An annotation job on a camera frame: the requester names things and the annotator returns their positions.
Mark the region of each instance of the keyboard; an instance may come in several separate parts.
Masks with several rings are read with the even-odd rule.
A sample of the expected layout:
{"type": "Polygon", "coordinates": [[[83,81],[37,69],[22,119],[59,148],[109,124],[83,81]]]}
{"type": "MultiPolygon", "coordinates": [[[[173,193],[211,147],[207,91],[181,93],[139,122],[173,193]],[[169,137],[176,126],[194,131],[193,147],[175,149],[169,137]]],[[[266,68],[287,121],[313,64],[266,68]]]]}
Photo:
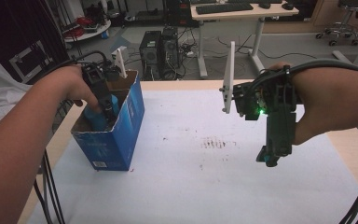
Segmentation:
{"type": "Polygon", "coordinates": [[[282,0],[227,0],[227,3],[249,3],[249,4],[270,3],[270,4],[281,4],[282,0]]]}
{"type": "Polygon", "coordinates": [[[196,7],[196,11],[199,15],[244,10],[253,10],[253,7],[249,3],[230,3],[196,7]]]}
{"type": "Polygon", "coordinates": [[[211,3],[216,3],[216,0],[191,0],[190,1],[191,4],[211,4],[211,3]]]}

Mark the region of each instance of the blue cardboard box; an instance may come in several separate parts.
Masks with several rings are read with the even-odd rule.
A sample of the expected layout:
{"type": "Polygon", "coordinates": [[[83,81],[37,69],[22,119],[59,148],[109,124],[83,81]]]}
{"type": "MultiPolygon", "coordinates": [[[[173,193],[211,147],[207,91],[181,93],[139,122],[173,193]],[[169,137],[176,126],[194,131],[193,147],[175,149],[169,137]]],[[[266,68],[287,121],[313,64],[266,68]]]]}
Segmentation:
{"type": "Polygon", "coordinates": [[[130,169],[145,105],[138,72],[128,71],[127,74],[127,78],[120,77],[118,81],[107,83],[120,107],[117,121],[110,131],[94,132],[83,113],[72,127],[72,136],[95,170],[130,169]]]}

